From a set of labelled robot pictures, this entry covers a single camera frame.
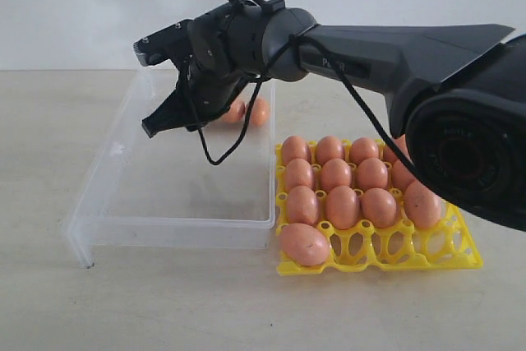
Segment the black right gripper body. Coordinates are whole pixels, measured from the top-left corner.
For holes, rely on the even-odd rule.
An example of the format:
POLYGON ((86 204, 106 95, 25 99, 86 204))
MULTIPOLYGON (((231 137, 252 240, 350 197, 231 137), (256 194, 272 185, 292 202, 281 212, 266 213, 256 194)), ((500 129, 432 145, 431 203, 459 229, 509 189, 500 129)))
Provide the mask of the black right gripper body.
POLYGON ((254 75, 234 71, 227 76, 199 66, 192 57, 173 61, 179 72, 178 82, 173 92, 172 127, 197 129, 222 117, 232 102, 252 82, 254 75))

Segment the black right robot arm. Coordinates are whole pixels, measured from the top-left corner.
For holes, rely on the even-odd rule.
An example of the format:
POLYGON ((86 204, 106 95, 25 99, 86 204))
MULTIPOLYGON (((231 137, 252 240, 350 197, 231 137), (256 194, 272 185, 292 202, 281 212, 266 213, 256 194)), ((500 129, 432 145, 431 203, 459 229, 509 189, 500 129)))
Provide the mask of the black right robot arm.
POLYGON ((384 100, 387 143, 437 195, 506 228, 525 228, 525 38, 506 25, 321 25, 281 0, 228 2, 134 44, 139 63, 178 80, 145 133, 197 131, 250 83, 313 74, 384 100))

